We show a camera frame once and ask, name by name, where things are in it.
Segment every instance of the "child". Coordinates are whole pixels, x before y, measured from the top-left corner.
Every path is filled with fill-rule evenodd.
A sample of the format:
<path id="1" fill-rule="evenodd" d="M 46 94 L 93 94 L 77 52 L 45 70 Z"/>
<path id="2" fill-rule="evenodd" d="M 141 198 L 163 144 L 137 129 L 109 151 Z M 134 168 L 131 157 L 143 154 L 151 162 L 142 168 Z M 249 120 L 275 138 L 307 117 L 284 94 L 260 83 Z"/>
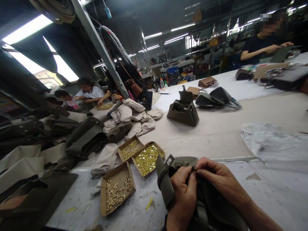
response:
<path id="1" fill-rule="evenodd" d="M 97 86 L 93 86 L 89 80 L 81 78 L 77 81 L 80 91 L 74 96 L 75 100 L 85 100 L 86 103 L 99 102 L 104 92 Z"/>
<path id="2" fill-rule="evenodd" d="M 71 96 L 67 91 L 65 90 L 57 90 L 55 91 L 55 97 L 57 99 L 63 101 L 62 107 L 70 106 L 74 109 L 78 109 L 78 103 L 75 101 L 74 97 Z"/>

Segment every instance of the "table surface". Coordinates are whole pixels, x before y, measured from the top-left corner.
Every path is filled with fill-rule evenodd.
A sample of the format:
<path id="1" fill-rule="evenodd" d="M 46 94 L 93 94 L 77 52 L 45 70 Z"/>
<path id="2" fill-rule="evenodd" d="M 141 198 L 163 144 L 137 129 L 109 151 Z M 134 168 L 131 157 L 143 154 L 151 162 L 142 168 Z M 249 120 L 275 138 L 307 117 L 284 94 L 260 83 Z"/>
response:
<path id="1" fill-rule="evenodd" d="M 301 54 L 295 62 L 308 63 L 308 53 Z M 235 73 L 233 71 L 214 77 L 232 97 L 240 100 L 243 106 L 241 110 L 198 108 L 200 121 L 196 127 L 169 120 L 165 113 L 156 122 L 153 131 L 139 137 L 140 141 L 143 144 L 155 141 L 166 156 L 207 156 L 218 161 L 248 161 L 254 156 L 240 137 L 240 127 L 244 122 L 269 122 L 290 131 L 308 131 L 307 95 L 266 90 L 253 82 L 236 81 Z M 185 84 L 186 88 L 197 85 L 198 81 Z M 162 95 L 153 107 L 166 112 L 169 105 L 179 98 L 179 90 L 182 90 L 181 85 L 169 87 L 166 92 L 171 95 Z M 97 118 L 104 117 L 107 112 L 93 111 Z M 78 167 L 73 169 L 79 176 L 47 226 L 85 230 L 100 224 L 104 230 L 160 230 L 166 209 L 157 187 L 157 174 L 154 172 L 143 179 L 133 164 L 131 168 L 136 192 L 109 216 L 100 215 L 100 196 L 90 196 L 91 192 L 97 190 L 98 179 L 91 179 L 90 175 L 96 157 L 92 155 L 88 161 L 79 162 Z M 305 230 L 308 227 L 308 208 L 305 206 L 308 203 L 307 162 L 285 161 L 277 164 L 252 160 L 227 163 L 227 166 L 252 199 L 284 230 Z M 260 179 L 247 180 L 254 173 Z M 150 198 L 153 198 L 154 204 L 146 211 Z"/>

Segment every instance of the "brown handbag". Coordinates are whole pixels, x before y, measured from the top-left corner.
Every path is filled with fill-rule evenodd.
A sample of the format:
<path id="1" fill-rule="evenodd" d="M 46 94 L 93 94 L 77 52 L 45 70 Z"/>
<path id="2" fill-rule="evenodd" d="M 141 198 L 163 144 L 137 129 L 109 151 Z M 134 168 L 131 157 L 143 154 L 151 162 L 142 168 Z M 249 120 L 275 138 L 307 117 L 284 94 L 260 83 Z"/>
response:
<path id="1" fill-rule="evenodd" d="M 202 88 L 207 88 L 209 87 L 210 85 L 212 85 L 213 83 L 216 83 L 217 80 L 214 79 L 212 76 L 210 77 L 207 77 L 205 79 L 202 79 L 199 81 L 198 83 L 198 87 L 202 87 Z"/>

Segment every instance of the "white shirt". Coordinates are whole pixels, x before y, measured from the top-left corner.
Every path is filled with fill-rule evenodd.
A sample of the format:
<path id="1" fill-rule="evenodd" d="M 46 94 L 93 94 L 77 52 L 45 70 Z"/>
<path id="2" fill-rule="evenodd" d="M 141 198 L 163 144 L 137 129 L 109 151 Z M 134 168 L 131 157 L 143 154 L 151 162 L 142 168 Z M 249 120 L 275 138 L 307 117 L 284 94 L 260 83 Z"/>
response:
<path id="1" fill-rule="evenodd" d="M 85 98 L 100 98 L 103 97 L 105 94 L 103 90 L 97 86 L 93 86 L 92 92 L 78 92 L 76 96 L 83 96 Z"/>

